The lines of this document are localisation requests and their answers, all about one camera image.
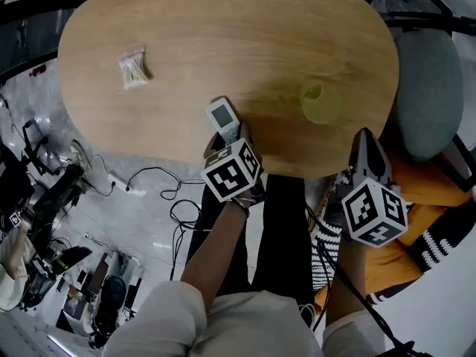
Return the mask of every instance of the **white sleeve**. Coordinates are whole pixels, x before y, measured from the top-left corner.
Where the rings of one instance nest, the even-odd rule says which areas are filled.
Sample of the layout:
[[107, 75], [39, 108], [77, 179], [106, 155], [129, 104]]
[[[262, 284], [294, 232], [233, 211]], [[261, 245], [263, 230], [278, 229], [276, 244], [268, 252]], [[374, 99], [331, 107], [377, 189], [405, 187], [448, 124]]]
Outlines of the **white sleeve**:
[[206, 327], [199, 290], [183, 282], [161, 283], [136, 317], [112, 334], [103, 357], [185, 356]]
[[15, 280], [10, 277], [5, 267], [0, 264], [0, 312], [10, 311], [22, 299], [16, 295]]
[[344, 316], [324, 330], [325, 357], [374, 357], [385, 351], [385, 334], [367, 311]]

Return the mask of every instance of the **shoe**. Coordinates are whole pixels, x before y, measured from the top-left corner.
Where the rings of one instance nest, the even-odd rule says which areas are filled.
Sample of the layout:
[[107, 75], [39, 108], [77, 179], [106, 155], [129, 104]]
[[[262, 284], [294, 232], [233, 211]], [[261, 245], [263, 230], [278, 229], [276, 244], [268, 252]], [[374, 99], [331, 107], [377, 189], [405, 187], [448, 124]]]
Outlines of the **shoe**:
[[86, 155], [85, 150], [77, 141], [73, 140], [71, 142], [71, 153], [73, 154], [73, 164], [79, 165], [83, 168], [84, 173], [91, 170], [92, 166], [88, 160], [88, 156]]

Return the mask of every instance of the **forearm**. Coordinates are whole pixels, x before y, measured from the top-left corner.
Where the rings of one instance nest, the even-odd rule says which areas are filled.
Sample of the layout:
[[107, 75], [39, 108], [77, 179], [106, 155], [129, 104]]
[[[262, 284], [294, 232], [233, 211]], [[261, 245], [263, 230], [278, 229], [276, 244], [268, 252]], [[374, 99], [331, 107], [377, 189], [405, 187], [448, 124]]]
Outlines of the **forearm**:
[[213, 229], [185, 267], [181, 281], [197, 288], [208, 312], [225, 279], [246, 221], [238, 205], [227, 202]]
[[[352, 284], [365, 298], [365, 245], [341, 239], [338, 264], [345, 271]], [[358, 298], [345, 286], [337, 274], [334, 276], [327, 304], [326, 325], [346, 315], [364, 309]]]
[[27, 239], [27, 232], [22, 228], [18, 230], [16, 234], [15, 242], [13, 243], [13, 249], [11, 251], [10, 259], [5, 267], [5, 271], [10, 275], [12, 279], [16, 279], [18, 267], [22, 262], [23, 251], [25, 250], [25, 241]]

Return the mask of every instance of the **wooden table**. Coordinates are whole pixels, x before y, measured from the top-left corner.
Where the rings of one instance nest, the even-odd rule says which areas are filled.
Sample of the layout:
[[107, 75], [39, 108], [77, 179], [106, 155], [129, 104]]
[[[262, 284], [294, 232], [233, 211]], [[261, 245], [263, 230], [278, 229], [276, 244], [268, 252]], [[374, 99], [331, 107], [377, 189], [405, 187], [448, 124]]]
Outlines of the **wooden table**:
[[[118, 59], [137, 45], [153, 78], [125, 91]], [[201, 161], [205, 107], [227, 95], [266, 172], [308, 178], [343, 170], [360, 128], [380, 135], [399, 75], [392, 36], [362, 0], [89, 0], [59, 49], [66, 108], [95, 146]], [[342, 96], [333, 125], [300, 109], [315, 78]]]

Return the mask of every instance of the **yellow cup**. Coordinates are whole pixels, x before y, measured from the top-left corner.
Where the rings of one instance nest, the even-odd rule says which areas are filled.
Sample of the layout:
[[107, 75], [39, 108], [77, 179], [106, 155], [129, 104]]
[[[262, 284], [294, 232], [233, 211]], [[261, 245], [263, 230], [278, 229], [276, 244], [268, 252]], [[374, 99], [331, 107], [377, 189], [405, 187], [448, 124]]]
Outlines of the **yellow cup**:
[[327, 82], [309, 80], [301, 87], [300, 106], [311, 122], [331, 124], [341, 113], [341, 95]]

